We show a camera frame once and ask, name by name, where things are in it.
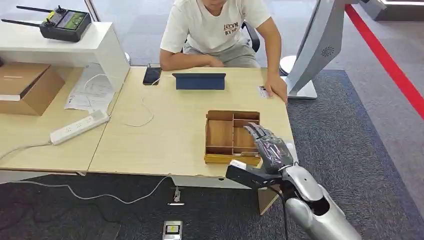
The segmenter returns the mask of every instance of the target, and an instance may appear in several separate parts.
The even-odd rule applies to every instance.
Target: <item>wooden compartment box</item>
[[[249,122],[260,123],[256,111],[211,110],[206,115],[205,163],[229,164],[232,159],[258,165],[261,157],[253,138],[243,128]]]

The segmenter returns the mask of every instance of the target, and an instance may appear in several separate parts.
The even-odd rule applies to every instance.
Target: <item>man's hand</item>
[[[278,73],[269,73],[264,87],[270,97],[276,93],[287,104],[287,84]]]
[[[213,68],[223,68],[223,67],[225,67],[224,63],[221,60],[219,60],[218,58],[215,58],[215,57],[210,56],[210,55],[208,57],[210,57],[209,67],[213,67]]]

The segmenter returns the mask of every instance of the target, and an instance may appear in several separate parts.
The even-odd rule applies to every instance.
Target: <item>robotic arm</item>
[[[232,160],[228,179],[252,189],[279,185],[289,215],[313,240],[362,239],[326,189],[294,162],[281,138],[252,122],[244,128],[254,138],[263,164],[254,168]]]

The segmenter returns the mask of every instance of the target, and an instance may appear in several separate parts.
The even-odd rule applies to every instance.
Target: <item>man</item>
[[[287,103],[287,85],[279,74],[281,36],[262,0],[176,0],[160,44],[162,69],[259,68],[240,32],[244,21],[265,41],[265,89]]]

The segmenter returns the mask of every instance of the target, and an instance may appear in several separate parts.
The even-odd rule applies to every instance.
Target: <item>red stripe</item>
[[[368,44],[371,51],[377,57],[383,68],[386,70],[388,75],[393,79],[393,82],[397,85],[403,95],[408,99],[412,107],[424,120],[424,98],[420,92],[414,87],[411,81],[407,78],[405,73],[399,68],[390,54],[386,51],[377,37],[371,32],[359,14],[355,11],[352,5],[347,4],[345,11],[359,31],[362,38]]]

